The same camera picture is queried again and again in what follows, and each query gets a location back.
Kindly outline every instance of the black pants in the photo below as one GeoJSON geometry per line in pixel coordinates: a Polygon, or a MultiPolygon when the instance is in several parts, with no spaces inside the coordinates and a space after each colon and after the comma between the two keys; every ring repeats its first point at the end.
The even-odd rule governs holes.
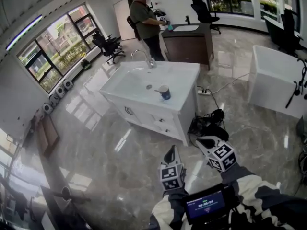
{"type": "Polygon", "coordinates": [[[160,39],[159,35],[153,36],[150,38],[143,39],[144,42],[149,47],[150,55],[156,60],[156,61],[165,61],[161,49],[160,49],[160,39]]]}

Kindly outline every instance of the black bag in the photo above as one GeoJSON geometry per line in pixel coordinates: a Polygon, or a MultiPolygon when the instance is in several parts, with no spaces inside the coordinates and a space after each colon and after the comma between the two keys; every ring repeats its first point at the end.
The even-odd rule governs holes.
{"type": "Polygon", "coordinates": [[[131,19],[130,15],[127,17],[127,22],[132,27],[132,29],[134,30],[134,34],[135,34],[136,38],[140,41],[141,38],[140,38],[140,35],[138,33],[138,29],[136,28],[136,24],[140,23],[140,22],[138,21],[138,22],[134,23],[133,20],[131,19]]]}

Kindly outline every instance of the screen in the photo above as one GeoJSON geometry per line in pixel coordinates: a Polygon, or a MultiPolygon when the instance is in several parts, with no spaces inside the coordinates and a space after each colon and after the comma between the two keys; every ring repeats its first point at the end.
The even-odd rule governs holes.
{"type": "Polygon", "coordinates": [[[207,215],[225,207],[222,191],[187,202],[190,218],[207,215]]]}

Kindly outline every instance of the cup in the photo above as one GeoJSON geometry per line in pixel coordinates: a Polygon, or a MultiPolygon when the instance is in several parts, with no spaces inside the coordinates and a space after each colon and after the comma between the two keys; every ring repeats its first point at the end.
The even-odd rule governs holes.
{"type": "Polygon", "coordinates": [[[162,98],[165,100],[169,100],[171,98],[171,93],[169,91],[169,87],[166,85],[162,85],[159,89],[158,89],[159,93],[162,95],[162,98]]]}

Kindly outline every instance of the person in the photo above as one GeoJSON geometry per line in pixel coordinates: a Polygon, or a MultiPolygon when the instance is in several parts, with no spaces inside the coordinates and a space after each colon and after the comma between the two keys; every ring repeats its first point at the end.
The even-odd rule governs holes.
{"type": "Polygon", "coordinates": [[[167,21],[157,20],[154,12],[149,8],[150,0],[134,0],[130,6],[130,17],[137,27],[140,38],[149,47],[151,56],[156,61],[165,61],[160,48],[160,25],[167,25],[167,21]]]}
{"type": "MultiPolygon", "coordinates": [[[[307,201],[281,194],[279,189],[235,164],[222,172],[223,184],[231,184],[240,204],[228,216],[232,230],[238,229],[306,229],[307,201]]],[[[181,199],[188,193],[184,188],[164,193],[150,216],[150,230],[208,229],[190,226],[181,199]]]]}

